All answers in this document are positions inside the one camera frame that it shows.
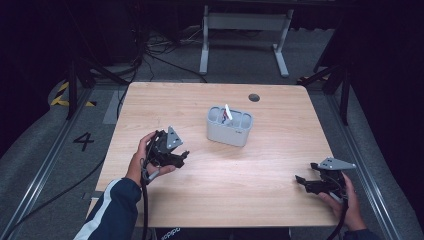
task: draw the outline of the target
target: dark background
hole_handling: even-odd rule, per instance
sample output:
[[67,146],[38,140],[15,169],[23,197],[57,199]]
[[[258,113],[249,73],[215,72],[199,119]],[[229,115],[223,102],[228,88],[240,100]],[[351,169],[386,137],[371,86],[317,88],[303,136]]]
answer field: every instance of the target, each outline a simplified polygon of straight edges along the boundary
[[[0,156],[49,110],[47,96],[66,76],[69,48],[47,9],[40,7],[44,2],[0,3]],[[103,66],[134,59],[135,46],[129,43],[136,27],[144,34],[155,29],[176,41],[180,30],[199,24],[202,17],[201,6],[143,5],[137,23],[132,1],[66,3],[68,8],[50,10],[69,24],[78,54]],[[301,9],[295,11],[292,27],[340,24],[321,65],[349,62],[352,86],[375,139],[423,227],[424,17],[418,4],[367,1],[363,6],[366,10],[347,12],[343,18],[333,10]]]

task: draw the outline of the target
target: gray plastic container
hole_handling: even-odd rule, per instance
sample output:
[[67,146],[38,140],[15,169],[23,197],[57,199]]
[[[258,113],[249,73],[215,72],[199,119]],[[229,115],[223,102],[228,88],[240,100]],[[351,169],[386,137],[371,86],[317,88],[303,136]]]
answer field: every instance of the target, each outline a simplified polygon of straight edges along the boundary
[[237,147],[246,145],[247,137],[253,124],[250,113],[231,109],[233,120],[224,123],[223,106],[213,106],[207,115],[207,137],[209,140],[225,143]]

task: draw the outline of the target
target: white logo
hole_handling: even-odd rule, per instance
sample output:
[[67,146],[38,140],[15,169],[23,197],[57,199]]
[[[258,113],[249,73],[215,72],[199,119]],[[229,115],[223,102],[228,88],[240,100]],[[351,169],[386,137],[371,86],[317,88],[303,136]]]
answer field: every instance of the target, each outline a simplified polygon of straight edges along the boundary
[[165,236],[163,236],[161,238],[161,240],[165,240],[165,239],[168,239],[168,238],[174,236],[175,233],[179,232],[180,230],[181,230],[180,228],[174,228],[174,229],[172,229],[170,232],[168,232],[167,234],[165,234]]

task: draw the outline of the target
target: person's left hand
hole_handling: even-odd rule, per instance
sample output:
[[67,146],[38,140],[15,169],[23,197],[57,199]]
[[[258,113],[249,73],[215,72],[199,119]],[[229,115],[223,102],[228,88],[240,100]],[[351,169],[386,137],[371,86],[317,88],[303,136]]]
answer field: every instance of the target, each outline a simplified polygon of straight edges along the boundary
[[[130,165],[128,166],[128,172],[125,176],[126,178],[133,180],[140,187],[141,187],[140,180],[142,177],[141,168],[143,166],[143,162],[146,159],[146,146],[154,136],[155,136],[155,132],[152,132],[147,134],[140,140],[140,143],[138,144],[137,152],[134,153],[131,159]],[[163,166],[159,168],[149,163],[147,164],[146,169],[149,175],[159,171],[159,174],[157,176],[161,176],[161,175],[173,172],[175,170],[175,166],[168,165],[168,166]]]

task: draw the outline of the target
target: metal rail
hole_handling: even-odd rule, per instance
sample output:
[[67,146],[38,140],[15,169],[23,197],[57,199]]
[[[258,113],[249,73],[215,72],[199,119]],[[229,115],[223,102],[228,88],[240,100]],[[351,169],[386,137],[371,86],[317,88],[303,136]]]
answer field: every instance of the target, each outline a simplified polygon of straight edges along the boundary
[[330,109],[334,114],[334,117],[337,118],[338,126],[347,142],[350,152],[352,153],[354,163],[357,166],[357,171],[359,179],[364,186],[365,192],[367,194],[368,200],[371,203],[371,207],[374,210],[375,216],[383,230],[385,239],[402,239],[399,232],[394,225],[389,211],[387,210],[386,204],[384,202],[383,196],[381,195],[380,189],[378,188],[374,177],[368,171],[363,157],[359,151],[359,148],[355,142],[355,139],[352,136],[348,126],[345,126],[340,118],[338,113],[339,106],[337,104],[336,98],[334,95],[326,95]]
[[[6,240],[7,234],[9,234],[9,232],[15,227],[15,225],[19,223],[19,221],[21,221],[21,219],[24,218],[31,211],[32,207],[38,199],[38,196],[41,193],[41,190],[46,184],[54,165],[57,162],[57,157],[60,151],[62,150],[64,141],[66,140],[70,130],[72,129],[79,114],[84,108],[85,103],[88,101],[92,91],[93,88],[81,90],[81,96],[78,100],[78,107],[75,113],[73,114],[71,119],[65,121],[65,123],[63,124],[58,136],[56,137],[56,140],[53,143],[53,146],[50,148],[50,151],[44,159],[43,164],[41,165],[31,184],[29,185],[25,196],[22,198],[21,203],[19,204],[18,208],[10,219],[8,225],[4,229],[4,232],[2,233],[0,239]],[[13,229],[13,232],[10,234],[8,239],[16,239],[21,227],[22,225]]]

